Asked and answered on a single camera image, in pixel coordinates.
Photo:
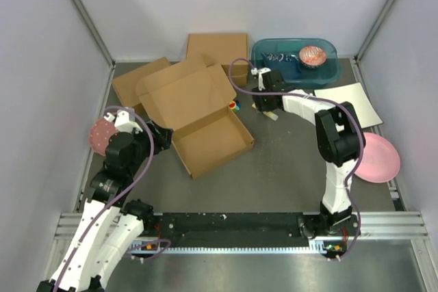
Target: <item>wall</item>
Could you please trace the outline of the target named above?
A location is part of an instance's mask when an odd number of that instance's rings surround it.
[[[35,291],[109,68],[69,0],[0,0],[0,282]]]
[[[359,50],[386,0],[82,0],[117,60],[185,56],[189,32],[320,37]]]
[[[384,134],[398,149],[404,200],[424,215],[438,251],[438,3],[398,0],[363,60]]]

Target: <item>white paper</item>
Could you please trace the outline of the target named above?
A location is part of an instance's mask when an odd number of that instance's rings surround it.
[[[331,99],[337,103],[352,103],[362,128],[383,123],[363,91],[360,82],[352,85],[343,85],[342,87],[315,90],[315,96]]]

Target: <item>blue plastic bin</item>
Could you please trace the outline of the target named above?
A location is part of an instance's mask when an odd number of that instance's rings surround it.
[[[317,46],[325,51],[327,60],[317,68],[307,68],[300,65],[302,76],[293,80],[297,88],[322,89],[326,84],[336,81],[342,73],[341,64],[337,59],[336,48],[327,40],[317,38],[277,38],[263,39],[255,43],[251,51],[251,62],[258,68],[263,68],[262,53],[290,54],[299,58],[303,47]]]

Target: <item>closed cardboard box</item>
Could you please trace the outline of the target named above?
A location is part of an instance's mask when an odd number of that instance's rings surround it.
[[[235,90],[209,56],[142,78],[136,93],[150,119],[174,130],[172,143],[193,179],[253,147],[253,137],[228,106]]]
[[[121,75],[112,80],[112,86],[116,91],[120,103],[125,107],[132,107],[137,114],[144,113],[143,105],[140,103],[136,94],[136,86],[139,80],[147,77],[151,73],[160,71],[163,68],[170,66],[167,58],[162,57],[154,62],[143,65],[135,70],[132,70],[124,75]]]
[[[216,59],[226,74],[236,58],[249,59],[248,34],[189,34],[186,58],[207,54]],[[238,61],[233,65],[233,81],[243,87],[248,79],[249,65]]]

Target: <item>electrical wire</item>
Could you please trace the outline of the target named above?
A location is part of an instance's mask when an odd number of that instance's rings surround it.
[[[156,239],[154,241],[149,241],[149,242],[146,242],[146,243],[143,243],[143,244],[140,244],[140,245],[136,245],[133,248],[129,248],[126,251],[126,253],[127,254],[131,254],[134,250],[137,250],[137,249],[140,249],[140,248],[144,248],[145,246],[148,246],[148,245],[151,245],[151,244],[158,244],[158,243],[163,243],[163,242],[167,243],[164,248],[162,248],[159,252],[155,253],[154,255],[152,255],[152,256],[150,256],[150,257],[145,259],[145,261],[151,261],[151,260],[156,259],[159,256],[161,256],[164,251],[166,251],[168,248],[170,248],[170,246],[172,245],[172,241],[169,240],[169,239]]]
[[[111,110],[123,110],[126,111],[125,107],[121,107],[121,106],[109,106],[107,108],[105,108],[105,110],[103,111],[103,114],[105,115],[107,112],[111,111]],[[148,137],[149,137],[149,142],[151,144],[151,150],[149,152],[149,158],[148,161],[144,167],[144,169],[141,171],[141,173],[139,173],[139,175],[137,176],[136,179],[134,179],[134,181],[124,190],[122,191],[122,193],[118,194],[115,198],[113,198],[111,201],[109,201],[102,210],[99,211],[99,213],[97,213],[97,215],[94,217],[94,219],[88,224],[87,228],[84,230],[84,232],[82,233],[82,235],[80,236],[78,242],[82,243],[84,241],[84,239],[86,238],[87,234],[90,232],[91,228],[93,227],[93,225],[96,223],[96,221],[102,216],[102,214],[104,214],[105,211],[107,211],[110,207],[112,207],[117,201],[119,201],[123,196],[125,196],[126,194],[128,194],[136,185],[137,183],[140,181],[141,178],[143,178],[143,176],[146,174],[146,172],[148,171],[149,167],[151,166],[151,162],[152,162],[152,158],[153,158],[153,151],[154,151],[154,143],[153,143],[153,135],[151,130],[148,128],[147,124],[145,123],[145,121],[136,113],[131,112],[134,117],[137,119],[137,121],[142,125],[142,128],[146,131]],[[68,266],[70,265],[71,261],[73,260],[73,257],[75,256],[77,249],[79,248],[79,245],[74,247],[72,252],[70,253],[70,256],[66,259],[66,262],[60,272],[59,277],[56,280],[55,286],[53,288],[53,292],[57,292],[58,288],[60,287],[62,278],[64,277]]]
[[[359,210],[359,208],[357,206],[357,203],[356,203],[355,199],[351,195],[350,189],[348,188],[348,179],[352,178],[353,174],[355,173],[357,168],[360,166],[361,161],[362,161],[362,157],[363,157],[363,149],[365,147],[365,145],[363,143],[363,140],[362,140],[362,136],[360,134],[361,127],[360,127],[359,123],[356,122],[356,120],[353,118],[351,113],[343,105],[341,105],[339,103],[336,103],[335,101],[332,101],[331,99],[320,98],[320,97],[309,96],[309,95],[302,95],[302,94],[295,94],[293,92],[251,92],[249,90],[245,90],[245,89],[239,87],[233,81],[233,77],[232,77],[232,74],[231,74],[231,72],[233,71],[234,64],[236,62],[238,62],[238,61],[244,61],[244,62],[248,63],[251,68],[255,68],[253,63],[248,61],[246,58],[236,58],[234,61],[231,62],[230,66],[229,66],[229,69],[228,69],[228,78],[229,78],[229,80],[231,82],[231,85],[233,85],[233,87],[236,90],[239,90],[240,92],[243,92],[245,94],[256,95],[256,96],[296,96],[296,97],[300,97],[300,98],[312,99],[312,100],[318,101],[318,102],[325,102],[325,103],[328,103],[328,104],[331,104],[331,105],[334,105],[334,106],[340,108],[341,111],[343,111],[347,115],[347,118],[349,119],[349,121],[351,121],[353,127],[355,128],[355,131],[356,131],[357,135],[359,136],[359,157],[357,159],[357,162],[356,162],[355,166],[351,170],[351,172],[349,172],[347,174],[347,176],[345,177],[345,179],[344,179],[344,187],[346,189],[346,193],[347,193],[348,199],[351,202],[351,205],[354,208],[356,208],[356,212],[357,212],[357,230],[356,230],[355,236],[353,237],[353,240],[351,241],[350,247],[339,258],[339,260],[343,260],[347,255],[350,254],[351,249],[356,244],[356,241],[357,241],[357,239],[359,238],[359,235],[360,235],[361,223],[362,223],[361,212],[360,212],[360,210]]]

